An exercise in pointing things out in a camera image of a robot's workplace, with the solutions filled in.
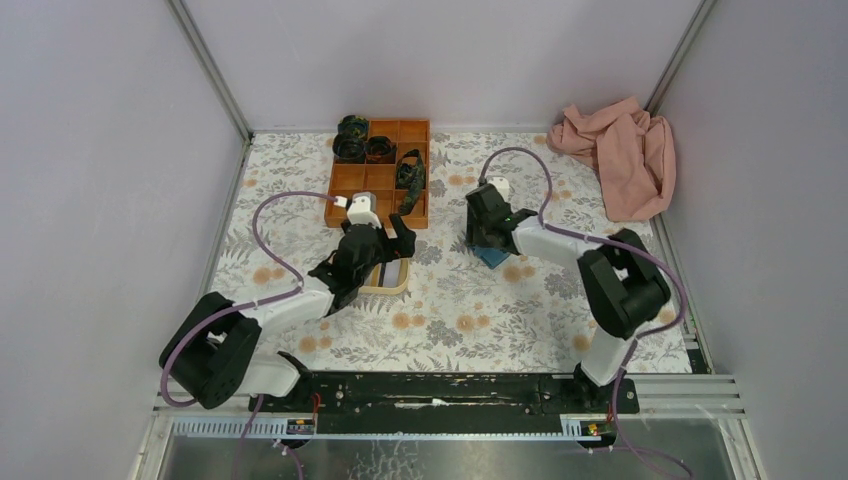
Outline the blue leather card holder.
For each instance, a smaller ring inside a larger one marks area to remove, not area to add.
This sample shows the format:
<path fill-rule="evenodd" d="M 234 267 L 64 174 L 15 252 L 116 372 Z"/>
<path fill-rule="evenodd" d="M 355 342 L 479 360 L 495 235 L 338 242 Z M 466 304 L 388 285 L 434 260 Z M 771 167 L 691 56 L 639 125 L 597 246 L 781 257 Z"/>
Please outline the blue leather card holder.
<path fill-rule="evenodd" d="M 512 253 L 492 247 L 470 246 L 470 250 L 476 258 L 481 260 L 488 268 L 494 270 L 506 260 Z"/>

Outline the beige oval tray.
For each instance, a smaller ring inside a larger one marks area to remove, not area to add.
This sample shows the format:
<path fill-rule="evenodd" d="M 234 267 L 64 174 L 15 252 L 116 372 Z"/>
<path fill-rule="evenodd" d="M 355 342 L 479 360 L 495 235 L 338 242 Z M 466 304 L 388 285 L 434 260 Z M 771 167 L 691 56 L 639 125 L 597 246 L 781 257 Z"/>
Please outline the beige oval tray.
<path fill-rule="evenodd" d="M 395 296 L 407 290 L 410 262 L 407 258 L 378 264 L 360 288 L 360 294 Z"/>

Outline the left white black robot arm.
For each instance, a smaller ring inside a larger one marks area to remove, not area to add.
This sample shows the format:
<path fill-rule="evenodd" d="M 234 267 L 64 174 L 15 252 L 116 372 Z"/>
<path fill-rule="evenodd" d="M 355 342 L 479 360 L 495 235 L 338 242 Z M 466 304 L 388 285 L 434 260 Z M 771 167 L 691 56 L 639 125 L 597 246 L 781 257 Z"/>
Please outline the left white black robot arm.
<path fill-rule="evenodd" d="M 389 217 L 385 227 L 351 224 L 335 250 L 283 294 L 237 305 L 218 292 L 203 295 L 159 357 L 162 380 L 176 381 L 188 394 L 176 400 L 165 386 L 171 406 L 194 403 L 215 409 L 237 394 L 270 395 L 288 411 L 309 401 L 304 367 L 288 354 L 261 356 L 256 347 L 283 328 L 319 320 L 347 307 L 381 264 L 410 258 L 416 233 L 402 217 Z"/>

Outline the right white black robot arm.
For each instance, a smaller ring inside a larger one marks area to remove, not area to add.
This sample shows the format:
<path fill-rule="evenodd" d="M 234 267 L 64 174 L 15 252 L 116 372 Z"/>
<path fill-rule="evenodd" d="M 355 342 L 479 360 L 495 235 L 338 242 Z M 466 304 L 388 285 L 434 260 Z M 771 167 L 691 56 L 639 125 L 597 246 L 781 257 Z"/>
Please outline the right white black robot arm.
<path fill-rule="evenodd" d="M 471 246 L 577 269 L 599 331 L 578 364 L 577 373 L 583 378 L 575 382 L 573 396 L 583 410 L 601 410 L 613 398 L 611 383 L 637 330 L 671 299 L 657 265 L 635 253 L 644 249 L 640 237 L 623 229 L 610 238 L 589 238 L 544 226 L 540 214 L 514 211 L 492 184 L 479 186 L 465 199 L 466 239 Z"/>

